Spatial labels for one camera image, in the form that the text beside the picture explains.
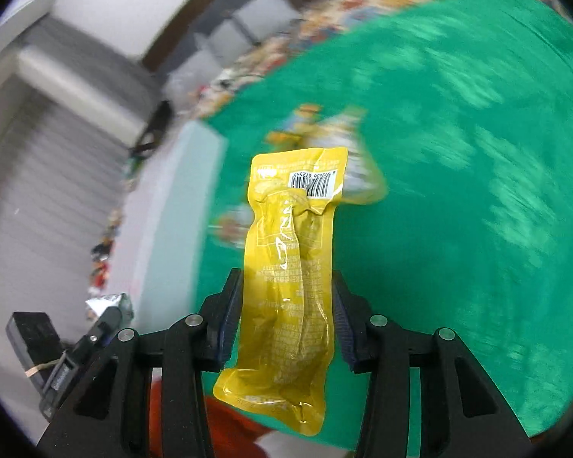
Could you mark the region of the grey pillow far left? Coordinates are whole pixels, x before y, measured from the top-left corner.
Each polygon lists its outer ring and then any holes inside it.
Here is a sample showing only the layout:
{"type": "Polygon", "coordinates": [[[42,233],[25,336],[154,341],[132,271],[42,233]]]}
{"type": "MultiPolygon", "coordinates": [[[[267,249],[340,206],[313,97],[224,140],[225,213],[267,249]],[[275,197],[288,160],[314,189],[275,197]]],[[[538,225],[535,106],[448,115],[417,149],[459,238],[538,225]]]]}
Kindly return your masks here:
{"type": "Polygon", "coordinates": [[[215,80],[222,70],[209,48],[201,48],[167,75],[163,92],[175,110],[186,110],[193,104],[195,92],[215,80]]]}

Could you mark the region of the grey curtain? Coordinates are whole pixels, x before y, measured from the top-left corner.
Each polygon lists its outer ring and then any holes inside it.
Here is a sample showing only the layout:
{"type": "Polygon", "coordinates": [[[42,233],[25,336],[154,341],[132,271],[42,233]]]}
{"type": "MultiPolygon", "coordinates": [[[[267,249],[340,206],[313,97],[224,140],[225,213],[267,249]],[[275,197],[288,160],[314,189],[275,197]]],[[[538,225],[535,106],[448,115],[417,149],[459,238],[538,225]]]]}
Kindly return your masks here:
{"type": "Polygon", "coordinates": [[[90,252],[160,102],[147,70],[53,17],[0,57],[0,400],[31,440],[46,423],[6,325],[44,311],[69,340],[86,331],[90,252]]]}

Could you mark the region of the grey pillow centre left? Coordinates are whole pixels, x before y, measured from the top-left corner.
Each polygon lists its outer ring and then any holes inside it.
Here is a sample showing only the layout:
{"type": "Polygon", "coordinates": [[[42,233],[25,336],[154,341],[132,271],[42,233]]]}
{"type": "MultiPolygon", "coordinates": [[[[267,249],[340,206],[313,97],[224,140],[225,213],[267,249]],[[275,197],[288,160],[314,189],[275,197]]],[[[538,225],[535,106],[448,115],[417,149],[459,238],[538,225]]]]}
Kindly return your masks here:
{"type": "Polygon", "coordinates": [[[249,0],[239,7],[219,0],[194,23],[193,42],[227,67],[300,17],[288,0],[249,0]]]}

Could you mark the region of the green floral bedspread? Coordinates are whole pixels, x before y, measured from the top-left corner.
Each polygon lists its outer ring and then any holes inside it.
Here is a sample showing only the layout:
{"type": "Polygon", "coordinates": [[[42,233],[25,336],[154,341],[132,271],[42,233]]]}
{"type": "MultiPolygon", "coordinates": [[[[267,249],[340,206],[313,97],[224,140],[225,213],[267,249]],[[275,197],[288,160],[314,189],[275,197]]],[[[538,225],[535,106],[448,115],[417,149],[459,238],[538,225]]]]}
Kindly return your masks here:
{"type": "Polygon", "coordinates": [[[437,0],[314,45],[210,118],[213,217],[303,103],[361,109],[387,181],[341,205],[333,266],[401,326],[453,328],[530,434],[573,400],[573,24],[538,0],[437,0]]]}

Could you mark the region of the white red small packet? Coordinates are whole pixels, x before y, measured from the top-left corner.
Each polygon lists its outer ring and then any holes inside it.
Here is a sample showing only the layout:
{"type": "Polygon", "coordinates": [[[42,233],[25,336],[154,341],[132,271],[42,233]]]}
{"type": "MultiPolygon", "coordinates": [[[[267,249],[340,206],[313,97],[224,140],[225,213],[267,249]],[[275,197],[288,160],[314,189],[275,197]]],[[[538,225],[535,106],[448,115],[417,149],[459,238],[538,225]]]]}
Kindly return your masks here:
{"type": "Polygon", "coordinates": [[[211,233],[220,244],[243,249],[253,220],[253,210],[248,204],[231,206],[211,223],[211,233]]]}

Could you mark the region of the light blue board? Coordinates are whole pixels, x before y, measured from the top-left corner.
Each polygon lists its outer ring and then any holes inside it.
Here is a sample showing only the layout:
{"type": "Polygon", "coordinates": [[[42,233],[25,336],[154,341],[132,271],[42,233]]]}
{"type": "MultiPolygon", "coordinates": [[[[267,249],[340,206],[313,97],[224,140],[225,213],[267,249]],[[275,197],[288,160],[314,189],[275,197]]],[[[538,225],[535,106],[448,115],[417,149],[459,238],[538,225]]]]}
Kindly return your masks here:
{"type": "Polygon", "coordinates": [[[126,293],[134,329],[161,331],[193,311],[210,204],[227,142],[202,121],[180,125],[126,197],[107,291],[126,293]]]}

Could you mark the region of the yellow snack pouch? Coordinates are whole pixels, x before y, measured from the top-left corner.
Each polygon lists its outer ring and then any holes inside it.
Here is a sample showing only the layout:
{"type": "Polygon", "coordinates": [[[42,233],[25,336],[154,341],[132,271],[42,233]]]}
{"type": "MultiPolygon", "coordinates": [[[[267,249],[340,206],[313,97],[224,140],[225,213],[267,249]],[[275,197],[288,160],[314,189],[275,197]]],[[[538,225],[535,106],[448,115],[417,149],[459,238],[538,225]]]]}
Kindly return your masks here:
{"type": "Polygon", "coordinates": [[[213,388],[238,410],[305,436],[321,431],[326,414],[333,218],[347,162],[344,147],[259,154],[251,162],[237,360],[213,388]]]}

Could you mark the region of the clear yellow-edged snack bag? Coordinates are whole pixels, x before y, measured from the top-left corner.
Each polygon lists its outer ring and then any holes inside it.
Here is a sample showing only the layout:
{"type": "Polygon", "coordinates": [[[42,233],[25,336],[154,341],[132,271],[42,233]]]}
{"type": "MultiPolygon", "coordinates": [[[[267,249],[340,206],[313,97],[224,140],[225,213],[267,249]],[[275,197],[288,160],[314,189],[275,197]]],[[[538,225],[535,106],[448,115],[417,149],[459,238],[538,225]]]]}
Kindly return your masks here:
{"type": "Polygon", "coordinates": [[[348,106],[317,122],[306,141],[307,147],[344,147],[348,150],[342,201],[352,205],[375,204],[388,194],[385,178],[360,134],[364,117],[363,109],[348,106]]]}

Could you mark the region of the gold brown snack packet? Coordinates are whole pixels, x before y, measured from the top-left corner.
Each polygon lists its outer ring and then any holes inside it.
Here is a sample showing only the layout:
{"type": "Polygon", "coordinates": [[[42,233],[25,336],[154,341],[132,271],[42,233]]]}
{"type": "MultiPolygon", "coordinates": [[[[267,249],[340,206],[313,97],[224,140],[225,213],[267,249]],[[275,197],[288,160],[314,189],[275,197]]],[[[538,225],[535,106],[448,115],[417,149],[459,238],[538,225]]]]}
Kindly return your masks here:
{"type": "Polygon", "coordinates": [[[301,147],[304,139],[316,128],[322,107],[303,103],[282,120],[278,127],[266,134],[265,142],[274,151],[288,151],[301,147]]]}

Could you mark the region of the floral bed sheet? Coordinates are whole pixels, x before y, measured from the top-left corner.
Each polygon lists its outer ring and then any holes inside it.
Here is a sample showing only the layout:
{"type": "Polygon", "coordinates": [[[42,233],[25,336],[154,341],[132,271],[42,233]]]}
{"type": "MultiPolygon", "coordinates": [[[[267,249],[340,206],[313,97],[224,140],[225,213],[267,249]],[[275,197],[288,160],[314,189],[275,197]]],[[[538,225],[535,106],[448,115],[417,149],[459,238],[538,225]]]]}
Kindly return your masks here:
{"type": "MultiPolygon", "coordinates": [[[[199,87],[191,108],[195,118],[208,118],[220,111],[245,87],[260,82],[273,70],[314,45],[349,32],[375,17],[435,0],[324,0],[310,4],[285,31],[265,39],[239,57],[212,82],[199,87]]],[[[561,10],[557,0],[539,0],[561,10]]]]}

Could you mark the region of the grey pillow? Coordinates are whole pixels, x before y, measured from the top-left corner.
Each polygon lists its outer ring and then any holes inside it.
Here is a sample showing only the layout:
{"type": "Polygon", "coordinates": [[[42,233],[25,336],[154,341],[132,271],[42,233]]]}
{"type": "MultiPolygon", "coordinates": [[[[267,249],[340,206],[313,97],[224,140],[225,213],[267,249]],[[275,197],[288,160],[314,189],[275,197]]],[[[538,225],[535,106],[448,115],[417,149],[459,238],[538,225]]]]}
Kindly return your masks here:
{"type": "Polygon", "coordinates": [[[175,110],[186,110],[193,104],[195,92],[215,80],[222,70],[209,48],[201,48],[167,75],[163,92],[175,110]]]}
{"type": "Polygon", "coordinates": [[[288,0],[249,0],[239,7],[219,0],[194,23],[193,42],[227,67],[300,17],[288,0]]]}

